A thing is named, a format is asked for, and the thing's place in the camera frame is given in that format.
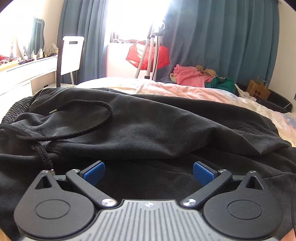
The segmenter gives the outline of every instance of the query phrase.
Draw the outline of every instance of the gray gripper base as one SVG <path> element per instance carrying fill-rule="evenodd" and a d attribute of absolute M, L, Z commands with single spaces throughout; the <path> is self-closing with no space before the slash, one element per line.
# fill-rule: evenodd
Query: gray gripper base
<path fill-rule="evenodd" d="M 184 209 L 174 200 L 125 200 L 104 209 L 97 220 L 71 241 L 226 241 L 210 228 L 197 210 Z M 23 241 L 32 241 L 25 237 Z"/>

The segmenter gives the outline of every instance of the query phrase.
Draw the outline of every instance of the white bedding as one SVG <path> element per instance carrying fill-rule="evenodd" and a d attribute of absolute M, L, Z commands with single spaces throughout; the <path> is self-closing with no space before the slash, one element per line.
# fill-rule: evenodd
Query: white bedding
<path fill-rule="evenodd" d="M 156 94 L 202 99 L 241 106 L 255 111 L 274 123 L 282 139 L 296 147 L 296 113 L 282 114 L 252 100 L 237 97 L 230 92 L 211 88 L 197 88 L 177 84 L 164 84 L 146 79 L 107 77 L 83 82 L 77 88 L 111 88 L 128 94 Z"/>

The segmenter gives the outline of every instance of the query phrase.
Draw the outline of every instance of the drawstring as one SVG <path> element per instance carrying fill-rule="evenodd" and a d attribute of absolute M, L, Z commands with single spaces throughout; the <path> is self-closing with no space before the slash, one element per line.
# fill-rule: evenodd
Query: drawstring
<path fill-rule="evenodd" d="M 56 111 L 61 111 L 61 110 L 65 109 L 68 105 L 71 105 L 73 103 L 95 104 L 95 105 L 98 105 L 98 106 L 102 106 L 102 107 L 104 107 L 104 108 L 106 108 L 108 110 L 108 116 L 103 121 L 101 121 L 100 123 L 98 123 L 98 124 L 96 124 L 96 125 L 94 125 L 92 127 L 81 130 L 79 132 L 66 134 L 66 135 L 60 135 L 60 136 L 33 137 L 29 133 L 25 132 L 24 130 L 22 130 L 22 129 L 18 128 L 18 127 L 12 126 L 10 124 L 0 124 L 0 129 L 8 129 L 8 130 L 11 130 L 13 132 L 16 132 L 17 133 L 16 137 L 18 139 L 30 142 L 33 149 L 36 151 L 36 153 L 39 155 L 41 160 L 44 162 L 45 166 L 49 170 L 51 170 L 51 169 L 53 169 L 53 163 L 50 160 L 46 150 L 42 147 L 42 145 L 39 142 L 41 142 L 41 141 L 66 140 L 66 139 L 71 139 L 71 138 L 75 138 L 75 137 L 79 137 L 79 136 L 91 133 L 91 132 L 93 132 L 95 130 L 98 130 L 102 125 L 104 125 L 107 121 L 109 121 L 113 116 L 113 109 L 109 104 L 107 104 L 106 102 L 103 102 L 103 101 L 95 101 L 95 100 L 71 100 L 71 101 L 63 104 L 59 108 L 51 111 L 49 114 L 52 114 L 52 113 L 54 113 Z"/>

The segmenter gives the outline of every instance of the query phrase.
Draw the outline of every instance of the paper bag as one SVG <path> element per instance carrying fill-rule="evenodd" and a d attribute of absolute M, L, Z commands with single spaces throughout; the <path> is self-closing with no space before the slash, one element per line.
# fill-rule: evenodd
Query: paper bag
<path fill-rule="evenodd" d="M 247 88 L 247 92 L 250 94 L 250 96 L 257 98 L 261 98 L 264 100 L 267 100 L 267 98 L 270 95 L 270 91 L 266 88 L 267 83 L 265 80 L 261 79 L 261 82 L 259 82 L 260 78 L 257 78 L 257 81 L 250 80 L 250 83 Z"/>

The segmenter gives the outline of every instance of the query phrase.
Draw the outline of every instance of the blue curtain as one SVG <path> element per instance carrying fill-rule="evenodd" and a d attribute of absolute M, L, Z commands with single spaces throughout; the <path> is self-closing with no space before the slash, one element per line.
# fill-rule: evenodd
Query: blue curtain
<path fill-rule="evenodd" d="M 248 85 L 261 75 L 271 80 L 279 41 L 277 0 L 172 0 L 162 43 L 171 64 L 202 65 L 220 77 Z"/>
<path fill-rule="evenodd" d="M 31 58 L 32 51 L 34 50 L 35 54 L 38 53 L 39 49 L 44 48 L 44 26 L 45 22 L 42 19 L 34 17 L 34 24 L 32 30 L 31 41 L 28 46 L 28 58 Z"/>
<path fill-rule="evenodd" d="M 58 47 L 64 36 L 83 36 L 85 39 L 80 82 L 106 76 L 102 64 L 107 18 L 107 0 L 65 0 L 58 33 Z M 61 83 L 71 83 L 70 74 Z"/>

